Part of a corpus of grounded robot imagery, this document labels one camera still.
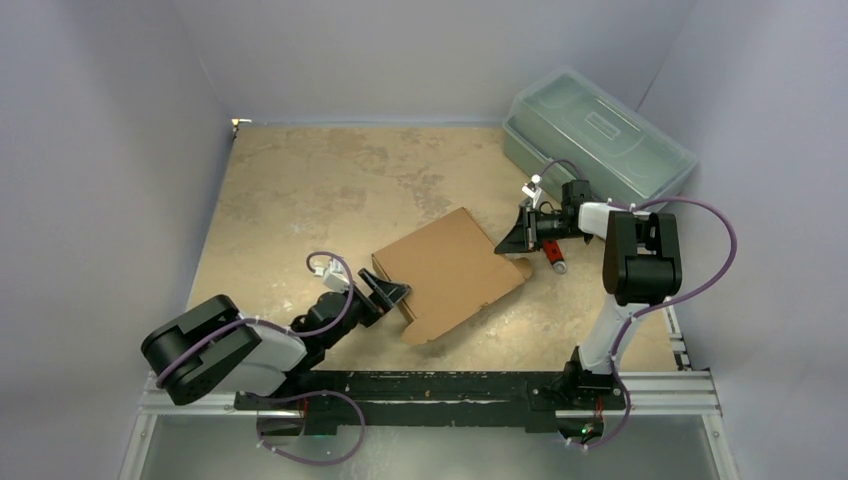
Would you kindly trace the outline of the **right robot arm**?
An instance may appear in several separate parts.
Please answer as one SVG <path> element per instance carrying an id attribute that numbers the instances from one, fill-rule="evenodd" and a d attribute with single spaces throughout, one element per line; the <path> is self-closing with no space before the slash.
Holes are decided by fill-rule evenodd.
<path id="1" fill-rule="evenodd" d="M 535 175 L 523 185 L 525 198 L 516 222 L 495 251 L 500 255 L 531 253 L 567 238 L 604 241 L 606 298 L 599 316 L 563 373 L 539 390 L 542 395 L 584 407 L 598 397 L 623 393 L 617 377 L 620 356 L 632 340 L 639 311 L 678 293 L 682 260 L 677 221 L 671 214 L 594 201 L 586 180 L 563 184 L 560 207 L 546 211 L 540 183 L 540 176 Z"/>

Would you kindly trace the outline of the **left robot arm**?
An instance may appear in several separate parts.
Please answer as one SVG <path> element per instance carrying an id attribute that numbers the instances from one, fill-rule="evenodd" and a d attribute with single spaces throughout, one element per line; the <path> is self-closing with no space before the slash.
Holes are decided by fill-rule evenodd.
<path id="1" fill-rule="evenodd" d="M 328 290 L 286 327 L 248 318 L 229 296 L 219 294 L 154 330 L 140 351 L 157 387 L 177 406 L 213 392 L 247 391 L 272 408 L 287 408 L 298 395 L 294 377 L 321 363 L 356 327 L 372 326 L 411 292 L 407 284 L 362 269 L 358 275 L 371 290 L 365 293 L 337 259 L 312 272 Z"/>

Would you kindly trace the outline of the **brown cardboard box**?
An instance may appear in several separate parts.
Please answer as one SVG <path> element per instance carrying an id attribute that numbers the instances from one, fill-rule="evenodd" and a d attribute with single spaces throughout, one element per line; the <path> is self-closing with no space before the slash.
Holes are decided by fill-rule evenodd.
<path id="1" fill-rule="evenodd" d="M 401 339 L 422 345 L 459 326 L 522 286 L 534 269 L 526 258 L 495 252 L 495 244 L 464 207 L 371 255 L 376 272 L 411 292 L 399 308 L 407 321 Z"/>

